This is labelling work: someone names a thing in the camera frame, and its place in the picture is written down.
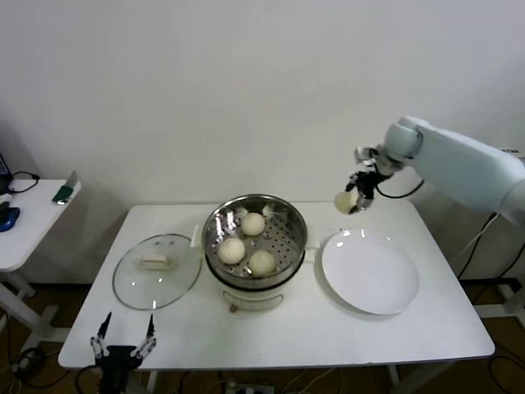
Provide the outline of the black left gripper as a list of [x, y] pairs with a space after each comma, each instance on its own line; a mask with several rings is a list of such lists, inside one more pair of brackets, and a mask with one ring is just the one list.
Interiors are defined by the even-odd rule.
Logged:
[[145, 338], [138, 346], [109, 346], [105, 342], [112, 313], [100, 325], [97, 335], [90, 338], [96, 366], [102, 370], [98, 392], [124, 393], [132, 370], [137, 369], [157, 345], [153, 315], [150, 315]]

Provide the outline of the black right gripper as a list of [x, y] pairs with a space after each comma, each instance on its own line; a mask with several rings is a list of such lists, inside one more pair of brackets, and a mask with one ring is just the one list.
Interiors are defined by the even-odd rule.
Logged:
[[380, 182], [381, 175], [377, 172], [356, 172], [349, 177], [345, 191], [351, 192], [356, 186], [359, 195], [351, 197], [348, 215], [361, 213], [368, 209], [374, 199], [374, 190]]

